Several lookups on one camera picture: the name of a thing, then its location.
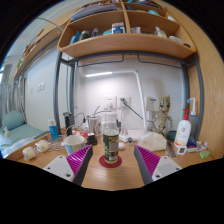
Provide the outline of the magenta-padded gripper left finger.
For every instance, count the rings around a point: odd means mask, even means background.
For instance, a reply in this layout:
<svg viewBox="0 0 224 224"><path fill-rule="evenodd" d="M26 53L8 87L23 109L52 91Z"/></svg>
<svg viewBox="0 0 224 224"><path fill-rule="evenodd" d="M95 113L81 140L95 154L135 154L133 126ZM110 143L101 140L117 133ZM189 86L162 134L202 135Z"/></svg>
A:
<svg viewBox="0 0 224 224"><path fill-rule="evenodd" d="M59 155L44 170L80 186L92 155L93 148L88 145L67 157Z"/></svg>

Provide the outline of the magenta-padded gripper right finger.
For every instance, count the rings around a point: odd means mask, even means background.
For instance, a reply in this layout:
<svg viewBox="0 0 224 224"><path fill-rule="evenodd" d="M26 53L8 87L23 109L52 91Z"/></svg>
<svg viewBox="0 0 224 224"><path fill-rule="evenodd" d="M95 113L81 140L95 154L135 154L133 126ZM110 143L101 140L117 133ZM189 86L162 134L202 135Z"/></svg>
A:
<svg viewBox="0 0 224 224"><path fill-rule="evenodd" d="M159 157L138 145L134 146L134 156L145 185L181 170L181 167L168 156Z"/></svg>

